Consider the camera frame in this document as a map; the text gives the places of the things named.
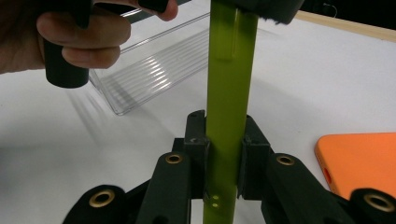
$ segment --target black plastic part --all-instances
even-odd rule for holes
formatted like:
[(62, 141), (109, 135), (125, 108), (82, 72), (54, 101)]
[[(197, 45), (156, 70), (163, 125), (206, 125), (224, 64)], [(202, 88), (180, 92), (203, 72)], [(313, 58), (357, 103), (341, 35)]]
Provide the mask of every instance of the black plastic part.
[(251, 116), (247, 116), (238, 179), (238, 197), (262, 200), (265, 164), (274, 151)]
[(205, 187), (205, 171), (209, 140), (205, 134), (205, 111), (192, 112), (187, 117), (185, 137), (182, 147), (172, 150), (183, 151), (191, 158), (191, 198), (203, 199)]
[(126, 193), (127, 203), (125, 206), (128, 210), (128, 221), (126, 223), (136, 223), (148, 187), (149, 180)]
[(289, 24), (304, 0), (233, 0), (243, 10), (264, 19)]
[(191, 161), (183, 152), (162, 155), (149, 182), (136, 224), (188, 224), (191, 219)]
[(141, 7), (151, 9), (157, 12), (165, 12), (168, 6), (168, 0), (138, 0)]
[(376, 189), (356, 189), (349, 200), (359, 223), (396, 223), (396, 199)]
[[(92, 0), (46, 1), (47, 11), (69, 12), (82, 29), (89, 25)], [(62, 46), (44, 41), (47, 81), (62, 88), (78, 88), (87, 84), (89, 69), (74, 66), (62, 56)]]
[[(102, 207), (93, 207), (90, 205), (90, 199), (104, 190), (114, 192), (114, 199), (111, 203)], [(125, 223), (127, 220), (127, 207), (125, 206), (127, 197), (125, 192), (119, 187), (102, 185), (90, 189), (78, 200), (64, 219), (64, 224), (114, 224)]]
[(291, 155), (271, 155), (266, 179), (271, 188), (266, 189), (262, 200), (262, 213), (268, 224), (355, 223), (303, 163)]
[[(177, 4), (180, 6), (184, 3), (190, 2), (190, 0), (177, 0)], [(122, 5), (116, 5), (116, 4), (109, 4), (109, 3), (96, 3), (95, 4), (97, 7), (104, 8), (106, 10), (112, 11), (117, 14), (123, 14), (126, 12), (134, 12), (132, 13), (133, 15), (126, 16), (125, 18), (130, 22), (130, 23), (135, 23), (137, 21), (142, 21), (145, 18), (153, 16), (151, 13), (148, 13), (146, 11), (136, 9), (134, 7), (129, 7), (129, 6), (122, 6)]]

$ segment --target black handle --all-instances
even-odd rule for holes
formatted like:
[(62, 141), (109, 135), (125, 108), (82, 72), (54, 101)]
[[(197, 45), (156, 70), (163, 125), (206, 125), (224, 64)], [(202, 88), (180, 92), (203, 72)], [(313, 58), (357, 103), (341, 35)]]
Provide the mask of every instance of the black handle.
[(138, 4), (154, 11), (165, 12), (168, 0), (138, 0)]
[[(85, 29), (88, 27), (92, 11), (92, 0), (47, 1), (47, 11), (69, 12), (76, 24)], [(44, 40), (44, 54), (47, 81), (62, 88), (78, 88), (87, 84), (89, 69), (74, 66), (62, 56), (63, 46)]]

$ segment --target brass grommet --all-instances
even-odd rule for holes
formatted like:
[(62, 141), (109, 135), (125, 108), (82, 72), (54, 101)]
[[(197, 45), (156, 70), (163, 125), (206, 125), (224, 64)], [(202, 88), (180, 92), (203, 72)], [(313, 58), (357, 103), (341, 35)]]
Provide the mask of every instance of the brass grommet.
[(165, 158), (165, 160), (166, 160), (166, 162), (168, 162), (169, 164), (178, 164), (178, 163), (180, 163), (181, 161), (183, 161), (183, 157), (181, 157), (180, 155), (177, 155), (177, 154), (171, 154), (171, 155), (168, 155), (168, 156)]
[(94, 208), (104, 207), (110, 204), (115, 197), (116, 194), (112, 189), (101, 190), (90, 198), (90, 206)]
[(390, 213), (396, 210), (395, 204), (381, 195), (371, 193), (364, 195), (363, 198), (364, 201), (380, 211)]
[(294, 165), (294, 159), (288, 156), (278, 156), (276, 160), (283, 165)]

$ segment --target orange pad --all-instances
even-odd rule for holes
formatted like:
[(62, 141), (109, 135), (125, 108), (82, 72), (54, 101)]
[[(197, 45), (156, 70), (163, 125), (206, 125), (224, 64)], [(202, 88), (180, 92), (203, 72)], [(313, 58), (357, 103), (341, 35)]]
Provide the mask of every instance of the orange pad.
[(315, 154), (331, 191), (343, 198), (363, 188), (396, 197), (396, 133), (325, 135)]

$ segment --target finger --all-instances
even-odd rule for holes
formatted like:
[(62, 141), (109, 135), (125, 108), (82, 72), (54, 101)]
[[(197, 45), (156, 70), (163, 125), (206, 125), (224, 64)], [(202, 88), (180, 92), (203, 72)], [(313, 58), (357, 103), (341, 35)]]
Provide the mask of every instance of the finger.
[(64, 59), (78, 67), (108, 68), (120, 57), (120, 47), (107, 49), (63, 48)]
[(119, 5), (126, 5), (126, 6), (140, 8), (144, 11), (147, 11), (150, 14), (158, 16), (163, 21), (170, 21), (174, 19), (178, 11), (177, 0), (169, 0), (168, 5), (166, 6), (166, 10), (163, 13), (156, 12), (154, 10), (139, 6), (138, 0), (96, 0), (95, 2), (119, 4)]
[(131, 24), (123, 17), (95, 7), (87, 29), (76, 26), (68, 13), (47, 12), (37, 20), (38, 32), (48, 41), (75, 49), (117, 47), (131, 35)]

